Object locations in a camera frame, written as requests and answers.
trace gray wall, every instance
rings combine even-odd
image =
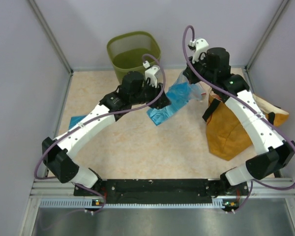
[[[167,67],[185,65],[181,38],[196,36],[225,47],[231,65],[246,65],[278,8],[279,0],[36,0],[74,69],[111,67],[106,44],[114,36],[144,30],[162,50]]]
[[[0,0],[0,236],[20,228],[68,73],[25,0]]]
[[[295,0],[292,0],[252,67],[257,94],[290,112],[282,130],[295,140]],[[295,158],[284,169],[295,178]]]

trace canvas bag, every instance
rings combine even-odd
[[[270,123],[280,126],[288,119],[288,112],[255,94],[253,97]],[[229,161],[252,145],[240,121],[213,91],[209,92],[208,109],[203,119],[206,121],[206,138],[210,153]]]

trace blue plastic bag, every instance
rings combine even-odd
[[[155,125],[167,121],[177,111],[184,107],[189,100],[202,100],[205,95],[204,89],[199,83],[191,85],[187,78],[182,74],[179,75],[175,83],[168,89],[166,96],[172,102],[171,105],[162,109],[149,109],[147,115]]]

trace plastic bag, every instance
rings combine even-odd
[[[184,107],[189,100],[196,99],[200,101],[204,98],[205,94],[206,92],[199,83],[189,84],[187,78],[181,72],[178,79],[166,93],[166,96],[172,102],[171,105],[159,110],[149,109],[147,115],[155,125],[160,125]]]

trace green bucket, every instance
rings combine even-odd
[[[112,38],[107,43],[107,53],[113,64],[117,79],[121,84],[123,77],[129,71],[144,73],[142,55],[151,54],[161,59],[161,50],[155,39],[147,32],[136,31]],[[147,57],[151,65],[155,62]]]

